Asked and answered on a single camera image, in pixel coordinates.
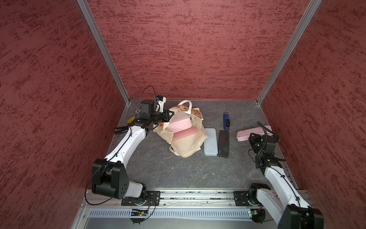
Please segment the pink pencil case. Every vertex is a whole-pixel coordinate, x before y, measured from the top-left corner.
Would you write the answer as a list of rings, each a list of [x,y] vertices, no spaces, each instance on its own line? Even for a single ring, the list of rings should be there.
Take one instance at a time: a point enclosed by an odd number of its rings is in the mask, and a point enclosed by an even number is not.
[[[236,138],[239,142],[248,141],[251,133],[260,136],[263,136],[265,134],[264,130],[261,127],[256,127],[237,132]]]
[[[191,127],[192,127],[191,119],[185,118],[185,119],[180,119],[180,120],[178,120],[178,119],[172,120],[167,128],[171,132],[177,133],[177,132],[187,130]]]

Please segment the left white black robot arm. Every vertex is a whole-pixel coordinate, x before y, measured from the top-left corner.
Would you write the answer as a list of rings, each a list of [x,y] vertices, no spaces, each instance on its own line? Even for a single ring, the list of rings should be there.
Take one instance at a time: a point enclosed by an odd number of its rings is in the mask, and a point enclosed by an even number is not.
[[[88,182],[93,194],[115,199],[129,198],[138,206],[148,201],[146,185],[129,180],[126,167],[147,134],[160,123],[168,123],[172,119],[174,112],[164,109],[165,103],[166,98],[161,95],[153,100],[141,101],[134,119],[116,129],[116,134],[126,135],[110,154],[93,163],[92,176]]]

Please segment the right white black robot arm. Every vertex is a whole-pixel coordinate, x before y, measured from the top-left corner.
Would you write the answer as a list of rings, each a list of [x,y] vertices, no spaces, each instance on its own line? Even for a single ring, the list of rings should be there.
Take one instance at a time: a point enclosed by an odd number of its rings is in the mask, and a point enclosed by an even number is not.
[[[252,183],[248,190],[248,203],[263,206],[279,229],[323,229],[324,217],[320,210],[310,206],[291,184],[280,162],[275,157],[275,136],[251,133],[249,143],[255,153],[255,165],[271,183]]]

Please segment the black pencil case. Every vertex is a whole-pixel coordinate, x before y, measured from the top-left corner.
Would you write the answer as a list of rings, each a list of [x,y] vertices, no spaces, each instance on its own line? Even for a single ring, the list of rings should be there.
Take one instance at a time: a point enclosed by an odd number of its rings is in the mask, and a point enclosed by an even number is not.
[[[223,158],[229,157],[229,132],[225,130],[219,131],[218,156]]]

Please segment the printed canvas tote bag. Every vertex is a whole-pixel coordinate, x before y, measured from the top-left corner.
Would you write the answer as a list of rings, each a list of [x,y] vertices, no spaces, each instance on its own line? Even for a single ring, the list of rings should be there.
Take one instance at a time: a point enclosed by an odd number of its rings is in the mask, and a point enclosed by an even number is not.
[[[207,138],[203,126],[203,115],[199,108],[193,108],[190,100],[184,100],[172,107],[174,115],[168,123],[159,123],[154,130],[170,146],[169,150],[186,158],[201,149]]]

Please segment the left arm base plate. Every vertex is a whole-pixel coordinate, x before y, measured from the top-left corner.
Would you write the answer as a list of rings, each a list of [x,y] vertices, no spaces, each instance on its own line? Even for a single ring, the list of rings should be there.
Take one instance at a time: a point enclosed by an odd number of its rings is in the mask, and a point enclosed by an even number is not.
[[[122,206],[140,207],[140,206],[158,206],[160,202],[161,191],[147,190],[143,191],[139,198],[124,197],[122,199]]]

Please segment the white pencil case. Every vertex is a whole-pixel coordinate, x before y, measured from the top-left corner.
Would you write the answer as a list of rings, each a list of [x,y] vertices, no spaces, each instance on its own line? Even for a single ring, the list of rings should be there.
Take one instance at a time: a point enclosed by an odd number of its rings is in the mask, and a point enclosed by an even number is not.
[[[214,128],[205,128],[207,135],[204,141],[204,155],[205,156],[217,156],[218,155],[218,144],[216,130]]]

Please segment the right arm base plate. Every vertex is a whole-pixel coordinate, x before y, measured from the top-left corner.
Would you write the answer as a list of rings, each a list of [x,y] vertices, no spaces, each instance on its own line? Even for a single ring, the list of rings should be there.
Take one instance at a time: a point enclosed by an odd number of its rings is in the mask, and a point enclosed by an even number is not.
[[[263,204],[257,198],[259,191],[267,191],[272,194],[272,190],[256,189],[249,191],[234,191],[234,202],[237,207],[262,207]]]

